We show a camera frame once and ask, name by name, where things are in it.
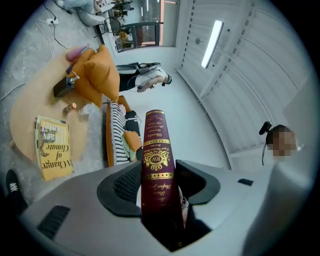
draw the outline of fluorescent light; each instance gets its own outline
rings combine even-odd
[[[224,23],[220,20],[214,22],[210,40],[201,63],[201,66],[205,69],[208,67],[210,59],[214,54],[223,26]]]

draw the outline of shoe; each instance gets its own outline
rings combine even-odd
[[[14,170],[12,169],[8,170],[8,172],[6,173],[5,183],[6,183],[6,188],[9,194],[14,192],[20,193],[18,176]]]
[[[15,214],[22,214],[25,209],[28,208],[28,205],[22,196],[19,188],[18,176],[14,170],[8,170],[6,173],[5,183],[6,188],[8,189],[8,195],[6,196],[6,199],[8,200]]]

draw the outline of gray floor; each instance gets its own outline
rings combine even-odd
[[[87,43],[94,49],[99,47],[98,37],[94,38],[96,35],[94,28],[83,25],[75,11],[70,15],[51,0],[46,2],[46,7],[51,9],[58,18],[59,24],[56,25],[55,36],[61,44],[67,48],[84,46]],[[13,87],[27,82],[51,59],[48,41],[35,25],[35,20],[45,21],[48,18],[53,18],[52,14],[43,5],[40,6],[16,36],[0,70],[0,98]],[[53,57],[61,53],[64,48],[55,42],[54,28],[41,22],[37,22],[37,24],[50,40]],[[9,124],[10,111],[16,98],[21,94],[22,88],[23,86],[17,88],[0,101],[2,113],[0,120],[0,184],[6,194],[6,172],[8,169],[15,169],[22,185],[23,196],[26,202],[31,204],[63,181],[105,167],[102,144],[103,112],[96,108],[95,112],[89,117],[86,150],[83,160],[74,163],[74,173],[67,177],[44,181],[35,163],[18,152],[18,149],[12,150],[9,147],[12,139]]]

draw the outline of person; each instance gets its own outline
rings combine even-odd
[[[270,122],[265,122],[259,132],[260,135],[267,133],[262,153],[262,165],[266,146],[268,150],[272,150],[276,161],[282,161],[284,157],[291,156],[297,150],[296,134],[292,130],[282,124],[270,129],[271,126]]]
[[[169,85],[172,78],[161,67],[151,70],[147,73],[140,74],[137,70],[133,74],[120,74],[120,88],[119,91],[128,91],[134,87],[138,87],[137,92],[142,93],[154,85],[162,83],[162,86]]]
[[[5,184],[6,189],[8,190],[6,200],[11,206],[13,212],[19,216],[28,208],[28,205],[22,196],[18,176],[14,170],[10,169],[6,173]]]

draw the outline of round table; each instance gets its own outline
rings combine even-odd
[[[53,87],[66,76],[66,69],[70,66],[66,60],[66,52],[51,59],[24,85],[10,112],[10,130],[14,142],[10,145],[15,145],[33,162],[37,162],[35,146],[37,116],[66,121],[69,125],[72,160],[81,159],[86,149],[88,115],[81,116],[79,109],[89,102],[75,91],[61,98],[54,97]],[[71,103],[76,103],[77,108],[65,114],[63,109]]]

